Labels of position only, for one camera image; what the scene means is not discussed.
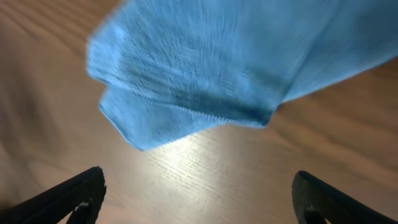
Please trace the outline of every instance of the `wrinkled fabric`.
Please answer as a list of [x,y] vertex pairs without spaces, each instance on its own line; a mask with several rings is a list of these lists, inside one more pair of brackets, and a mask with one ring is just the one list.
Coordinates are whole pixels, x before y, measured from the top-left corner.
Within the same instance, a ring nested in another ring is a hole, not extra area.
[[286,101],[398,54],[398,1],[133,0],[93,34],[100,108],[146,150],[227,123],[263,128]]

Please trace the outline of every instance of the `wooden surface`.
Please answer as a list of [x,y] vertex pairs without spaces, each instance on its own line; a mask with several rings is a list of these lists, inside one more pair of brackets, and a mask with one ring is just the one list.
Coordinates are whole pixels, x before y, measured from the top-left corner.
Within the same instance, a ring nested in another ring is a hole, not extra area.
[[296,223],[290,186],[306,170],[398,220],[398,60],[283,105],[266,129],[223,126],[143,153],[99,112],[104,86],[85,73],[86,39],[117,3],[0,0],[34,85],[31,119],[44,121],[2,142],[2,205],[101,166],[98,223]]

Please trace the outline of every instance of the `blue towel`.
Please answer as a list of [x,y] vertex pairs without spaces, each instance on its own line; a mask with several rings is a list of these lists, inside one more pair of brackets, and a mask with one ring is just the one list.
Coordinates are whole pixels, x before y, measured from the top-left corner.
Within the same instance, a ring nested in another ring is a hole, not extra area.
[[227,123],[263,128],[286,101],[398,55],[396,0],[133,0],[93,34],[100,108],[146,150]]

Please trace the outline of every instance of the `cloth fold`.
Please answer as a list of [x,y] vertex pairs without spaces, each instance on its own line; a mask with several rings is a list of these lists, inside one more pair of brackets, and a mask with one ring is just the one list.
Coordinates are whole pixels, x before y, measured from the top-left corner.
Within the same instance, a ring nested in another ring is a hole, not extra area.
[[133,0],[93,34],[100,108],[146,150],[277,107],[398,54],[392,0]]

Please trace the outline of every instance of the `towel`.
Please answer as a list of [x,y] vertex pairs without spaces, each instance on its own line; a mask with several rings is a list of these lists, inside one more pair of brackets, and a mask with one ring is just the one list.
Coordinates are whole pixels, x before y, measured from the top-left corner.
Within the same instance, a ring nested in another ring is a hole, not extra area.
[[92,35],[100,109],[152,149],[278,106],[398,54],[395,0],[133,0]]

